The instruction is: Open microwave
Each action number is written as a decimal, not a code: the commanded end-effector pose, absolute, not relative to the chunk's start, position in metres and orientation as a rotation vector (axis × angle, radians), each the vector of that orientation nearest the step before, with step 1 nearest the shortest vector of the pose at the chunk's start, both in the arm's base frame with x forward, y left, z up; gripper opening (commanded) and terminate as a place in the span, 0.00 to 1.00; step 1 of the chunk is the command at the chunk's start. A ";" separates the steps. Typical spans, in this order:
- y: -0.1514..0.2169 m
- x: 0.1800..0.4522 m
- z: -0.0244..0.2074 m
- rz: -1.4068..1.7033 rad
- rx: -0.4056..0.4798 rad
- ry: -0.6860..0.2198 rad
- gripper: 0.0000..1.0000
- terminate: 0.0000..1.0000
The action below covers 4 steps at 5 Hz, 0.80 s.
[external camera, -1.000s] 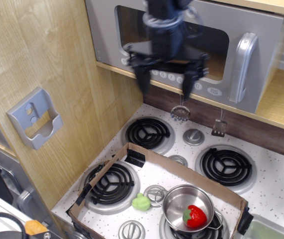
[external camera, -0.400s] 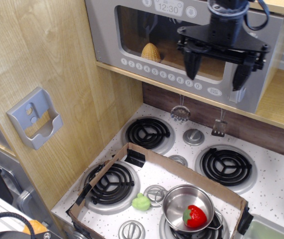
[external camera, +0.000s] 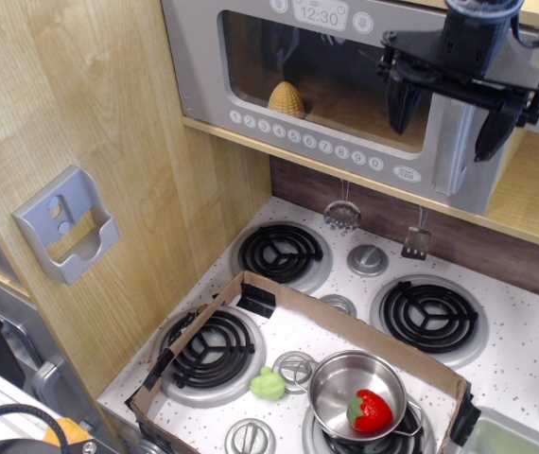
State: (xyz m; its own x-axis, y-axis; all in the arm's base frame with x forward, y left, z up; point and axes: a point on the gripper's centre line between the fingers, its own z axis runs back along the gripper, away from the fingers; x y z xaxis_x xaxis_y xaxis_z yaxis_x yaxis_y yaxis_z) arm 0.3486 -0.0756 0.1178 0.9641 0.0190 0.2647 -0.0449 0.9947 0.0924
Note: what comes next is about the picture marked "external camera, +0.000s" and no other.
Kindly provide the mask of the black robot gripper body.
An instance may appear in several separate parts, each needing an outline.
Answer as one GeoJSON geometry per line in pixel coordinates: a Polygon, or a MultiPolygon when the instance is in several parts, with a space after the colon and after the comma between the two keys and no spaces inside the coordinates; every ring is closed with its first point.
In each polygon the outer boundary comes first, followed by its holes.
{"type": "Polygon", "coordinates": [[[449,11],[434,31],[388,30],[377,71],[405,79],[425,91],[487,111],[512,106],[516,127],[539,120],[539,70],[514,54],[514,39],[525,49],[539,47],[520,33],[516,11],[449,11]]]}

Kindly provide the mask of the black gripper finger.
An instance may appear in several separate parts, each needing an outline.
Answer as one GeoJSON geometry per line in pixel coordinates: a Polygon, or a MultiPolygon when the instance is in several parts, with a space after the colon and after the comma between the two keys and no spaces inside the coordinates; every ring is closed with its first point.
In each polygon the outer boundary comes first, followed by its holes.
{"type": "Polygon", "coordinates": [[[424,95],[424,89],[405,79],[389,79],[387,106],[391,128],[403,134],[415,116],[424,95]]]}
{"type": "Polygon", "coordinates": [[[475,143],[475,162],[490,161],[516,128],[520,112],[512,106],[488,111],[475,143]]]}

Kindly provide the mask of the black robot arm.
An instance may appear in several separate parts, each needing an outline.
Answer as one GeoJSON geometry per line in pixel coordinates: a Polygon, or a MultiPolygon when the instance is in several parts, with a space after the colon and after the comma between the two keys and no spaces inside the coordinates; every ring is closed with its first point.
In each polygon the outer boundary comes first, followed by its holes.
{"type": "Polygon", "coordinates": [[[514,54],[507,38],[527,49],[539,39],[520,35],[519,1],[449,1],[443,28],[388,30],[377,72],[387,84],[391,128],[403,133],[423,91],[487,111],[475,159],[490,160],[513,130],[539,120],[539,70],[514,54]]]}

